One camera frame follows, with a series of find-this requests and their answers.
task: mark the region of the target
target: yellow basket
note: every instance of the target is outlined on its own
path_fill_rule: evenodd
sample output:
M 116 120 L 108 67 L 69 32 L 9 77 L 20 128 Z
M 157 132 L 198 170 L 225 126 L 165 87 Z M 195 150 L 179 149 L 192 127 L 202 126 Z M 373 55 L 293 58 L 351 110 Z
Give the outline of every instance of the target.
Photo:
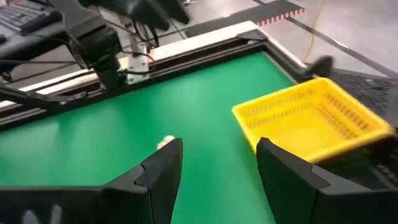
M 316 78 L 234 106 L 256 152 L 261 137 L 316 163 L 394 134 L 383 119 L 327 78 Z

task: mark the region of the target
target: gray floor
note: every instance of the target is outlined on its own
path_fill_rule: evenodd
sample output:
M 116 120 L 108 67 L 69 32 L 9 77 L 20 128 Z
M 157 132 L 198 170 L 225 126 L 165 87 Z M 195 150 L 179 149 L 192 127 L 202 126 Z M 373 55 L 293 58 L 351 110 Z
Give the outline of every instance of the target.
M 313 27 L 315 17 L 322 9 L 314 27 L 337 43 L 380 63 L 381 65 L 398 71 L 395 55 L 398 54 L 398 45 L 395 40 L 398 37 L 398 1 L 396 0 L 289 0 L 306 8 L 308 11 L 296 17 L 298 21 Z M 197 3 L 187 6 L 192 21 L 188 26 L 228 16 L 232 13 L 257 6 L 252 0 L 197 0 Z M 102 12 L 104 17 L 118 21 L 111 12 Z M 187 26 L 177 24 L 179 29 Z M 335 66 L 347 70 L 370 73 L 384 76 L 373 68 L 336 49 L 323 40 L 314 37 L 313 46 L 307 58 L 304 58 L 311 43 L 312 35 L 292 24 L 289 21 L 280 21 L 261 27 L 271 36 L 275 37 L 289 51 L 298 58 L 311 62 L 320 55 L 332 55 L 336 58 Z M 119 30 L 122 45 L 129 43 L 128 35 Z M 169 44 L 182 40 L 178 34 L 168 35 L 160 39 L 160 44 Z M 70 60 L 70 54 L 65 53 L 65 48 L 56 49 L 60 54 L 59 60 Z M 53 54 L 42 55 L 41 59 L 49 59 Z M 48 67 L 20 66 L 13 71 L 13 76 L 23 77 L 26 73 L 39 72 Z M 65 68 L 57 73 L 68 73 L 78 70 L 77 66 Z

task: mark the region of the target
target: green surface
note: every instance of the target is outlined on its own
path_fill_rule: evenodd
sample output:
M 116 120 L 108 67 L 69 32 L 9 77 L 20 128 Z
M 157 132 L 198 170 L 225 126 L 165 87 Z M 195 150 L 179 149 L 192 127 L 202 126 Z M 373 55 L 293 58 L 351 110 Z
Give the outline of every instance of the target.
M 103 185 L 183 139 L 172 223 L 274 223 L 231 109 L 290 86 L 263 54 L 210 67 L 0 134 L 2 185 Z

